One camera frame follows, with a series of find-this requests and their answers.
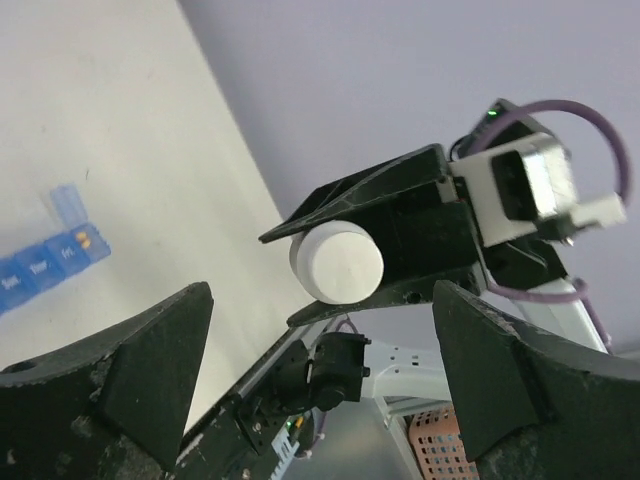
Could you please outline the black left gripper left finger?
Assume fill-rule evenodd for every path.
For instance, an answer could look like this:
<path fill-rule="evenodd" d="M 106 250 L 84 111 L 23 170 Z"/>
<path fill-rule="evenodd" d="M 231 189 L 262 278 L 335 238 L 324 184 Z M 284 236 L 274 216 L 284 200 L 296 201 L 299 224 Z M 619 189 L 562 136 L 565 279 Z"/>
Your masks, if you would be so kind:
<path fill-rule="evenodd" d="M 205 282 L 1 372 L 4 479 L 165 479 L 181 452 L 214 300 Z"/>

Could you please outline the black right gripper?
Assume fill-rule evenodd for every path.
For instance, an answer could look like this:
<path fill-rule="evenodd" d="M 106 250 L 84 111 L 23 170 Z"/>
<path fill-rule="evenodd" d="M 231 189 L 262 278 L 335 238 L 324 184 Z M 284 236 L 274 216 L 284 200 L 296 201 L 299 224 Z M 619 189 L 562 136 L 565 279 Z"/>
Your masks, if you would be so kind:
<path fill-rule="evenodd" d="M 437 182 L 446 173 L 443 146 L 430 144 L 316 188 L 286 220 L 263 233 L 259 240 L 266 244 L 389 205 L 389 223 L 374 235 L 385 263 L 378 290 L 354 304 L 315 301 L 291 315 L 287 325 L 431 303 L 438 281 L 478 295 L 495 287 L 526 292 L 568 277 L 556 250 L 532 235 L 483 246 L 469 203 L 441 203 Z"/>

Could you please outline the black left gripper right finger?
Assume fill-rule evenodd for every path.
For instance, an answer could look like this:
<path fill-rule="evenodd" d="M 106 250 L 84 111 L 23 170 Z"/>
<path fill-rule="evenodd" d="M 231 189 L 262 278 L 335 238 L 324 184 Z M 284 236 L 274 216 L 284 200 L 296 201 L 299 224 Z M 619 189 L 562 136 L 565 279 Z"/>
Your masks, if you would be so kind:
<path fill-rule="evenodd" d="M 483 479 L 636 479 L 639 364 L 512 317 L 449 281 L 433 315 L 468 460 Z"/>

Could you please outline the white cap dark pill bottle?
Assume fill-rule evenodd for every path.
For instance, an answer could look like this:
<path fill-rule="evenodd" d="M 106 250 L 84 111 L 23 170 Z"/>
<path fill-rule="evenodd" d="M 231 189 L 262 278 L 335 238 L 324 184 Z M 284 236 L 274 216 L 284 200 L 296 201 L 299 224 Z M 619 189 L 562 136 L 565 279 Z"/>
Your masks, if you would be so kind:
<path fill-rule="evenodd" d="M 373 238 L 347 221 L 329 221 L 295 234 L 289 261 L 303 288 L 330 305 L 367 299 L 384 274 L 383 256 Z"/>

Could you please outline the blue weekly pill organizer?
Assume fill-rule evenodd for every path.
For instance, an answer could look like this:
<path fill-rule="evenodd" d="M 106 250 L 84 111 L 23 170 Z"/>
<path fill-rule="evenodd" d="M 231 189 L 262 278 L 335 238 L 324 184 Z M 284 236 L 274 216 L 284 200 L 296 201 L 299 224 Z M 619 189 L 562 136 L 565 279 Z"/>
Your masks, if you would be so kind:
<path fill-rule="evenodd" d="M 89 249 L 75 234 L 85 231 Z M 25 304 L 111 254 L 73 184 L 28 202 L 1 204 L 1 312 Z"/>

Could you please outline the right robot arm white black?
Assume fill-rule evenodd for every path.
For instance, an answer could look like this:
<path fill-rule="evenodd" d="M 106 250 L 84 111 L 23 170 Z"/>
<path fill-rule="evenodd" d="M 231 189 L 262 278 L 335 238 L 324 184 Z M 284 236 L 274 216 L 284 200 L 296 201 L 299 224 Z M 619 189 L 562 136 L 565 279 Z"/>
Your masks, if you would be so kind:
<path fill-rule="evenodd" d="M 569 152 L 534 118 L 545 111 L 600 131 L 618 166 L 614 193 L 579 199 Z M 499 100 L 450 152 L 431 144 L 325 184 L 261 241 L 291 239 L 291 268 L 313 299 L 290 326 L 430 303 L 444 359 L 480 361 L 491 347 L 482 320 L 510 332 L 481 294 L 582 302 L 586 287 L 569 278 L 554 244 L 625 222 L 630 188 L 624 143 L 597 111 L 569 100 Z"/>

